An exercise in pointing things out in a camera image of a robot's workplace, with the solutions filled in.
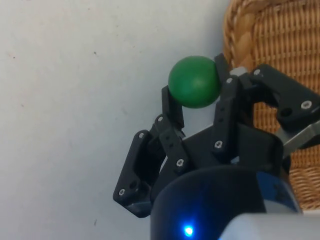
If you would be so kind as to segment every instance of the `wicker backrest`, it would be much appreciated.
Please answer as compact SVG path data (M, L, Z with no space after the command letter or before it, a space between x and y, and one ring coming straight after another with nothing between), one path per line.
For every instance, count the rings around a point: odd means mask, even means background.
M320 1L232 0L224 54L233 68L269 64L320 94ZM255 126L274 133L275 114L256 104ZM320 208L320 146L292 154L290 181L303 209Z

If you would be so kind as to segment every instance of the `green ball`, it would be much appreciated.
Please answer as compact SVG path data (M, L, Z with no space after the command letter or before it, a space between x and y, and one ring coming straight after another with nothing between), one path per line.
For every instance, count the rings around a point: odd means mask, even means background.
M192 109L212 104L220 95L216 64L204 56L188 56L172 68L168 87L173 98Z

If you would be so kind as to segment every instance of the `black cylindrical base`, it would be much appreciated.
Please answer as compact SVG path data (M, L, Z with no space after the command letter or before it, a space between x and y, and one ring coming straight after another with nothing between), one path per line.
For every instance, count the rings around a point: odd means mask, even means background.
M153 204L151 240L216 240L234 217L266 213L266 198L274 198L278 204L278 190L285 196L280 201L286 205L290 194L284 193L282 181L261 174L259 177L249 169L221 166L181 176L163 189Z

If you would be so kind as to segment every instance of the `blue led light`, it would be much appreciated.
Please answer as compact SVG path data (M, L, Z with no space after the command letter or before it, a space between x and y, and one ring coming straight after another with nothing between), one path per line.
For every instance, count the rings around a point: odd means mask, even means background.
M185 226L184 227L184 234L187 237L191 237L193 233L194 233L194 229L192 228L192 226Z

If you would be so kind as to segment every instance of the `wicker chair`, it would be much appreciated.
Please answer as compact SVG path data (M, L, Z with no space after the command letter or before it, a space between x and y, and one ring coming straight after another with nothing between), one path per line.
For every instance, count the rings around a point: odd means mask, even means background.
M320 94L319 0L232 0L223 28L230 67L269 64ZM255 126L274 133L275 113L256 104ZM290 181L304 210L320 208L320 146L292 154Z

